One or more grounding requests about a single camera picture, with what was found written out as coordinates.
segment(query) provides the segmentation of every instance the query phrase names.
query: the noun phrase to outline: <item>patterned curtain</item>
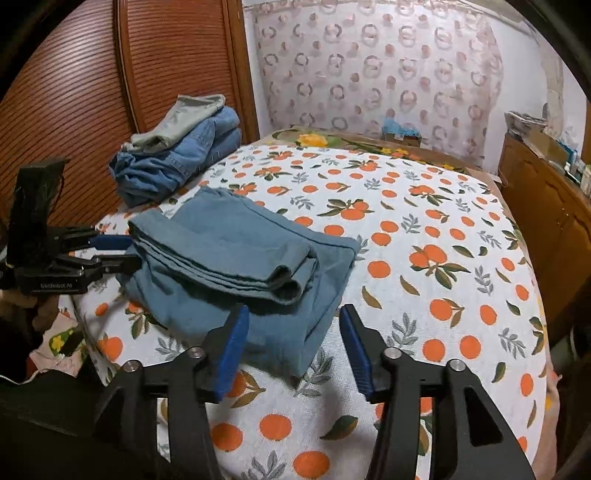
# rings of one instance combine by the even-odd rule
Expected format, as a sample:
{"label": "patterned curtain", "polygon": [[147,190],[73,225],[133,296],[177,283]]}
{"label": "patterned curtain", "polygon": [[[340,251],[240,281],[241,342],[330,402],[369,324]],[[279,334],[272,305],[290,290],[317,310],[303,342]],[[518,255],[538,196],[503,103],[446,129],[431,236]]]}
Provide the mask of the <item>patterned curtain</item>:
{"label": "patterned curtain", "polygon": [[503,64],[486,17],[455,1],[291,0],[253,7],[273,127],[379,137],[386,117],[423,146],[482,164]]}

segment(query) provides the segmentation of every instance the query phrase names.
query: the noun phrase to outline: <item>blue cloth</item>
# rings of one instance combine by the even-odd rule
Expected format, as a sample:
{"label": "blue cloth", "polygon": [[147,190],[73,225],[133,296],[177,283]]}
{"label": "blue cloth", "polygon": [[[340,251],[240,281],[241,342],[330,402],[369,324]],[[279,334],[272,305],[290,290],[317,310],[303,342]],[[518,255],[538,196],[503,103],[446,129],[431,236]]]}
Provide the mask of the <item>blue cloth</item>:
{"label": "blue cloth", "polygon": [[242,134],[236,112],[223,107],[170,150],[142,155],[120,151],[109,163],[117,193],[128,207],[161,202],[193,175],[236,151]]}
{"label": "blue cloth", "polygon": [[420,137],[421,134],[414,128],[404,128],[394,118],[386,117],[382,126],[383,134],[394,134],[394,135],[408,135],[409,137]]}
{"label": "blue cloth", "polygon": [[360,248],[208,187],[171,219],[148,210],[130,225],[127,253],[139,255],[142,268],[118,278],[131,299],[193,344],[245,303],[245,360],[283,376],[306,372]]}

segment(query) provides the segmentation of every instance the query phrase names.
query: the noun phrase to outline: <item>wooden wardrobe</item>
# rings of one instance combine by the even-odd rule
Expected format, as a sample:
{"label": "wooden wardrobe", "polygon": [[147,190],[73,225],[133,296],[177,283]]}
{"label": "wooden wardrobe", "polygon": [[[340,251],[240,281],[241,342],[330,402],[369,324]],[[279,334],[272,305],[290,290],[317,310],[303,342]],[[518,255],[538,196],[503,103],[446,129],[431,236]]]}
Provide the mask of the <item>wooden wardrobe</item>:
{"label": "wooden wardrobe", "polygon": [[90,225],[120,203],[107,165],[177,95],[222,93],[258,139],[239,0],[86,0],[45,38],[0,103],[0,201],[20,166],[71,159],[50,222]]}

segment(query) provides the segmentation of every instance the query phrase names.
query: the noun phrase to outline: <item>white wall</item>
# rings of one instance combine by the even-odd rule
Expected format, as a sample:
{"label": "white wall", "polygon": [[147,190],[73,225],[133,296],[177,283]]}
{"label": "white wall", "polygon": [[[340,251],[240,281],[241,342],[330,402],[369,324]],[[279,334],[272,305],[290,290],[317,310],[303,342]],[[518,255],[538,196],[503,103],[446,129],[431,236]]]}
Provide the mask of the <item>white wall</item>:
{"label": "white wall", "polygon": [[581,153],[587,118],[587,97],[566,63],[563,62],[562,68],[564,74],[564,129],[573,127],[572,139],[578,144],[577,150]]}
{"label": "white wall", "polygon": [[546,74],[538,44],[521,30],[494,18],[488,19],[503,58],[503,90],[491,112],[485,143],[484,168],[496,173],[507,125],[505,112],[515,110],[541,117],[546,103]]}

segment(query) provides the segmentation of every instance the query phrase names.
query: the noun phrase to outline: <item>bed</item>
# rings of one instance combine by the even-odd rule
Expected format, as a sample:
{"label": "bed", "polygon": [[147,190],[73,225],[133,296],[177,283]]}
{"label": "bed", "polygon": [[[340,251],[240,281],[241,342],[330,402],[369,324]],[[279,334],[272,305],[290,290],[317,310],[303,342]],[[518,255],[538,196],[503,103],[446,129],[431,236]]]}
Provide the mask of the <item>bed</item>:
{"label": "bed", "polygon": [[[367,326],[417,360],[465,360],[534,460],[551,371],[544,312],[519,231],[487,175],[420,149],[291,129],[242,147],[160,205],[120,207],[100,230],[125,233],[147,208],[170,217],[203,185],[228,188],[316,231],[356,238],[362,248],[341,304],[353,303]],[[74,303],[105,384],[129,359],[156,364],[188,347],[129,302],[112,276]],[[166,456],[165,400],[158,409]],[[335,318],[301,381],[241,365],[227,397],[207,411],[228,478],[361,479],[382,405],[357,392]],[[428,478],[431,429],[431,400],[424,398],[420,480]]]}

